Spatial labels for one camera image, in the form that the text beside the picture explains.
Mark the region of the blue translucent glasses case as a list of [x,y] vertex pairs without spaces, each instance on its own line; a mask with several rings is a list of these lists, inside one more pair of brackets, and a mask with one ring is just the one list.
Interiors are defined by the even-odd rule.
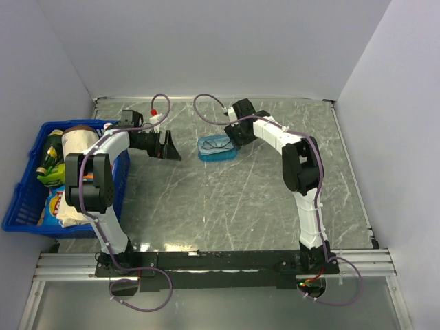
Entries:
[[233,160],[238,151],[227,135],[201,137],[197,142],[198,157],[203,162],[223,162]]

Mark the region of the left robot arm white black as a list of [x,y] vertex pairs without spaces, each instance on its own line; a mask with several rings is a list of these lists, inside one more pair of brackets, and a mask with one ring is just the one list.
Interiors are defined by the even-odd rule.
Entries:
[[120,276],[133,273],[136,259],[130,239],[123,232],[113,207],[118,195],[112,165],[127,149],[146,151],[149,157],[180,161],[170,130],[164,139],[156,128],[165,119],[157,115],[150,126],[142,126],[143,115],[127,110],[121,119],[104,126],[92,146],[65,158],[65,200],[91,223],[101,244],[99,262],[111,264]]

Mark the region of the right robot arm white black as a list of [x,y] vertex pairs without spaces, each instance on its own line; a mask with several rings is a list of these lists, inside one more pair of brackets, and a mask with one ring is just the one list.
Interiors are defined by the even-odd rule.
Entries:
[[225,132],[235,147],[240,149],[261,139],[280,153],[283,181],[293,193],[300,220],[300,266],[306,273],[315,274],[329,253],[320,203],[324,168],[316,140],[290,131],[266,111],[255,111],[247,98],[223,113],[230,121]]

